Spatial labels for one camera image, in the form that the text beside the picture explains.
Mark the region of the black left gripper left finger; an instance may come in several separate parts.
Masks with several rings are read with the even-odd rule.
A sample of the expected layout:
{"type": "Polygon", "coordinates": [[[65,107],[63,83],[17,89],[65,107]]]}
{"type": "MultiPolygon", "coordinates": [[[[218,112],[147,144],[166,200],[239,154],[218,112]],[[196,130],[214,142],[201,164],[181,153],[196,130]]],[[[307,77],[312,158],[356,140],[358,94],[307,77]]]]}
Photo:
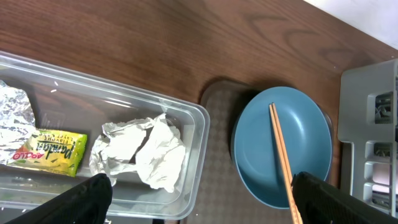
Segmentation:
{"type": "Polygon", "coordinates": [[[103,224],[113,188],[106,174],[96,174],[6,224],[103,224]]]}

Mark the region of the pink cup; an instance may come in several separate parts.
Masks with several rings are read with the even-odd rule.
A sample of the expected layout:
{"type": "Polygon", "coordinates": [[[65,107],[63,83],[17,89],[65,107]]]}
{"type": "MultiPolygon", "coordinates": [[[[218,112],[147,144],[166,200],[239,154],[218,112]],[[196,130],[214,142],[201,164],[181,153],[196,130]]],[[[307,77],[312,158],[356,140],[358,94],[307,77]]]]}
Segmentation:
{"type": "Polygon", "coordinates": [[[376,183],[373,185],[373,191],[388,193],[389,187],[389,166],[387,164],[373,164],[373,181],[376,183]]]}

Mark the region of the white napkin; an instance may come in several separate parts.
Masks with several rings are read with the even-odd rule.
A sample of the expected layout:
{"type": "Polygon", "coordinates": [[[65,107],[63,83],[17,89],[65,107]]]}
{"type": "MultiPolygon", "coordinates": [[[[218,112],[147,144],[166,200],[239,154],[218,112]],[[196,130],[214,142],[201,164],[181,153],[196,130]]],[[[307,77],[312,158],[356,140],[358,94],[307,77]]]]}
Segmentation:
{"type": "Polygon", "coordinates": [[[104,173],[115,185],[118,174],[135,172],[150,188],[174,192],[186,147],[180,131],[167,124],[165,113],[126,123],[105,123],[102,131],[91,148],[89,168],[93,175],[104,173]]]}

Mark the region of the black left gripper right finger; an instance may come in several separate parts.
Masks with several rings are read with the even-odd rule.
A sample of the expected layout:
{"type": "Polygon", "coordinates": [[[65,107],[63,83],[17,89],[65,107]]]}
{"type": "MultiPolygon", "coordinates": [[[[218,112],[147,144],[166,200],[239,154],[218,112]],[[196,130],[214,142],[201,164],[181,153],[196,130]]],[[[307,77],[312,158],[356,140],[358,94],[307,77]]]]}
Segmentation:
{"type": "Polygon", "coordinates": [[[397,224],[397,219],[309,174],[295,174],[292,193],[303,224],[397,224]]]}

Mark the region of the dark blue plate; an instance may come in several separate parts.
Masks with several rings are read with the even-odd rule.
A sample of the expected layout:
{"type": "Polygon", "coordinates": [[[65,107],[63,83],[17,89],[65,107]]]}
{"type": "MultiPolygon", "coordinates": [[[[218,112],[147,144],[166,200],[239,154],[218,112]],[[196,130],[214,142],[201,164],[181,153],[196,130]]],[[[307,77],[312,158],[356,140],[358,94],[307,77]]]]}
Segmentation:
{"type": "Polygon", "coordinates": [[[274,103],[293,174],[308,172],[327,180],[333,157],[328,123],[318,105],[286,86],[269,88],[243,109],[231,140],[233,161],[248,191],[261,203],[289,207],[269,107],[274,103]]]}

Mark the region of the silver yellow snack wrapper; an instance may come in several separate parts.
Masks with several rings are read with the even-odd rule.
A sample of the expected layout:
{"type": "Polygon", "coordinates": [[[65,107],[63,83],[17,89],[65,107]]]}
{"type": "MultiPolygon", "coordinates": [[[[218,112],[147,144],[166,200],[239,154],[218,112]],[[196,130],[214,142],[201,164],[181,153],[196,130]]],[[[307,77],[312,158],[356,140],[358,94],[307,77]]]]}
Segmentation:
{"type": "Polygon", "coordinates": [[[37,129],[24,90],[1,82],[1,164],[75,177],[87,135],[37,129]]]}

